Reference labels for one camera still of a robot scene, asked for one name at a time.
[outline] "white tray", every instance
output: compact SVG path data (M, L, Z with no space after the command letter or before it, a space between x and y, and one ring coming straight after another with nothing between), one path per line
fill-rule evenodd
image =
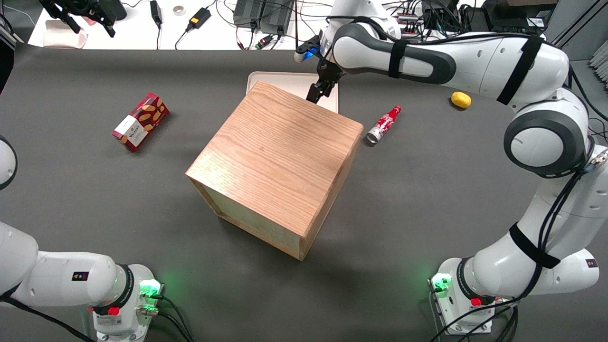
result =
M254 71L249 74L247 92L254 86L255 82L264 81L305 99L306 95L308 95L310 85L317 83L318 79L319 76L317 74ZM329 97L321 97L317 104L325 109L338 113L338 85L334 86Z

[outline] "power adapter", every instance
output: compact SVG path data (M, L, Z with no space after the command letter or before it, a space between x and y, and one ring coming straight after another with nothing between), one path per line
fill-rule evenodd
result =
M158 2L156 0L150 1L150 14L152 15L152 20L156 23L158 28L161 28L162 24L162 14L161 7L158 6Z
M267 35L266 37L260 39L260 41L255 45L255 48L262 50L264 47L269 46L272 41L272 37L272 35Z
M200 29L210 16L211 12L205 7L201 7L201 9L199 9L188 21L186 32L191 31L192 29Z

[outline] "tape roll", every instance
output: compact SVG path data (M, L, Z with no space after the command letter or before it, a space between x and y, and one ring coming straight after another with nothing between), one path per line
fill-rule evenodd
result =
M184 9L184 6L175 6L173 7L173 14L176 16L182 16L186 14L186 9Z

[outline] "wood grain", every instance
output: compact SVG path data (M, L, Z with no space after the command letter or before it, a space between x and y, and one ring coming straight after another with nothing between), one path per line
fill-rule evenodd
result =
M216 213L303 259L348 174L362 132L351 119L258 82L186 175L195 186L204 185L197 189Z

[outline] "yellow sponge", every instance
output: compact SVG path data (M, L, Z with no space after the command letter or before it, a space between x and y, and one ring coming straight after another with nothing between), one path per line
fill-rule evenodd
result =
M452 103L462 109L471 105L471 97L467 94L457 91L452 94Z

